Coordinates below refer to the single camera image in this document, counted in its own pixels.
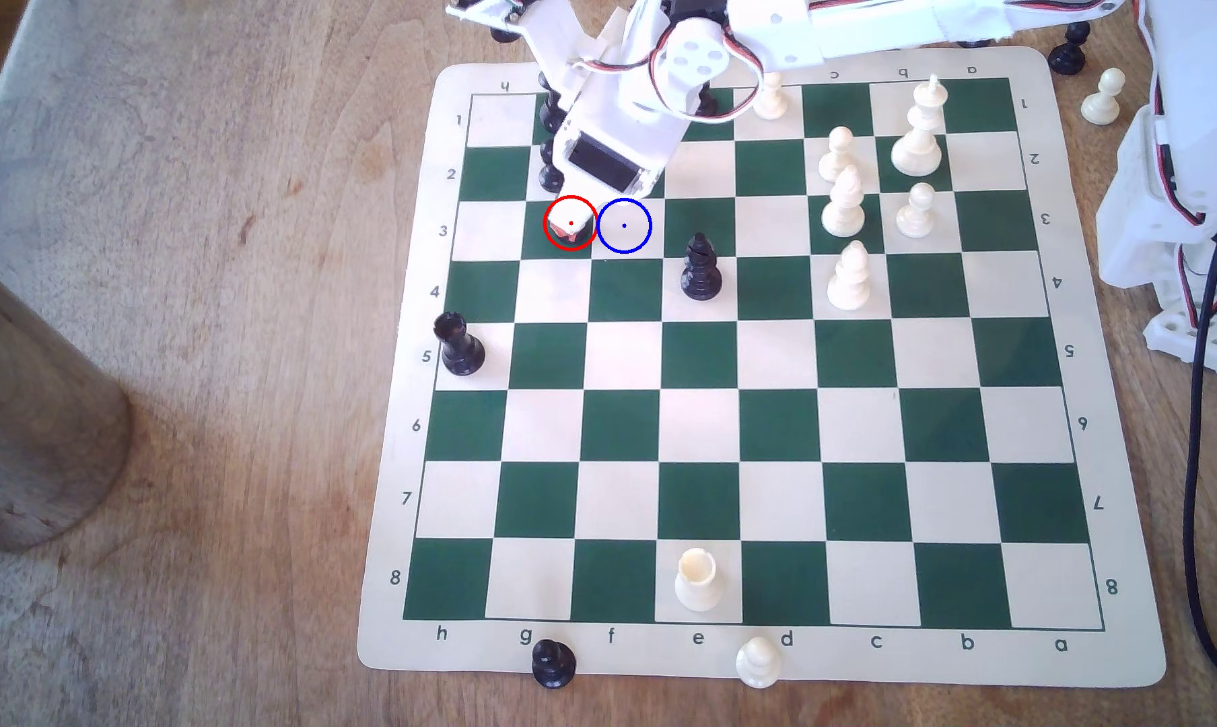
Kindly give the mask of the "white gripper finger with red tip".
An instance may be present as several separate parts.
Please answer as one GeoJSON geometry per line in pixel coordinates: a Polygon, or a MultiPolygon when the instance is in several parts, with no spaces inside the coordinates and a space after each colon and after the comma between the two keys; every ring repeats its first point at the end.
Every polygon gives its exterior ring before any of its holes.
{"type": "Polygon", "coordinates": [[[577,195],[553,202],[553,244],[561,250],[581,250],[590,244],[590,203],[577,195]]]}

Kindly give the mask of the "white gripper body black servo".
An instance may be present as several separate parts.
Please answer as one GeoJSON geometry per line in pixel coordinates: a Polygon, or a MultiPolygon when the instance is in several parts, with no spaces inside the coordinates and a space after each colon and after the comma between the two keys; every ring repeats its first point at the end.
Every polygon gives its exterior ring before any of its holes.
{"type": "Polygon", "coordinates": [[[574,96],[559,96],[553,166],[563,177],[561,195],[591,205],[647,197],[663,174],[689,122],[621,104],[619,80],[590,76],[574,96]]]}

